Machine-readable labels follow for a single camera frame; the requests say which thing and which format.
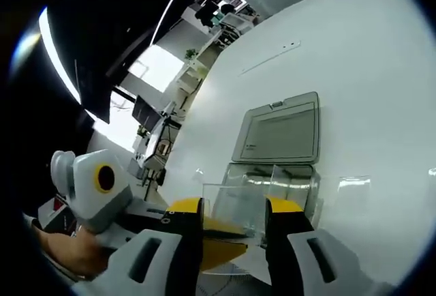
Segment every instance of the yellow circle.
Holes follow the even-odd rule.
[[[94,172],[94,186],[95,186],[95,189],[98,190],[99,192],[101,192],[102,194],[109,193],[113,189],[113,187],[114,187],[114,186],[112,186],[110,189],[105,190],[105,189],[102,188],[102,185],[100,185],[100,181],[98,179],[98,175],[100,173],[100,170],[103,167],[105,167],[105,166],[108,166],[112,170],[112,172],[114,171],[114,169],[111,167],[111,165],[109,165],[108,163],[102,163],[102,164],[97,166],[97,168],[95,169],[95,172]]]

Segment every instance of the person's hand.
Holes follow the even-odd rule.
[[[95,236],[80,227],[76,237],[60,233],[45,233],[32,226],[42,249],[58,264],[78,276],[92,278],[108,266],[108,252],[102,248]]]

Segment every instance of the ceiling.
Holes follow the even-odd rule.
[[[74,60],[117,84],[149,46],[170,0],[52,0],[48,17],[54,44],[72,79]],[[155,42],[195,0],[174,0]]]

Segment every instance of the desk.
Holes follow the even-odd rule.
[[[247,71],[291,41],[300,46]],[[187,113],[159,193],[168,203],[201,196],[196,169],[204,182],[221,183],[247,110],[316,91],[318,227],[353,250],[369,276],[396,284],[435,223],[435,58],[433,34],[410,0],[297,3],[220,54]]]

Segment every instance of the ceiling light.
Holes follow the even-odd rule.
[[[52,35],[50,32],[50,26],[48,24],[47,8],[44,8],[44,11],[42,11],[38,22],[40,24],[42,41],[44,42],[44,46],[48,53],[48,57],[50,57],[50,60],[52,61],[52,64],[57,74],[61,78],[63,84],[67,87],[68,91],[72,94],[74,99],[77,101],[77,103],[82,104],[80,100],[79,92],[77,91],[71,80],[69,79],[69,76],[65,71],[65,68],[63,67],[61,60],[57,54],[55,44],[53,43]]]
[[[155,32],[154,32],[152,38],[151,38],[150,46],[153,45],[153,43],[155,42],[155,38],[156,38],[157,32],[159,31],[159,28],[161,27],[162,21],[164,21],[163,19],[165,18],[166,13],[167,13],[168,10],[170,9],[171,4],[172,4],[173,1],[174,1],[174,0],[170,0],[170,2],[168,3],[168,5],[166,6],[166,9],[163,11],[162,16],[161,16],[159,22],[157,23],[156,30],[155,30]]]

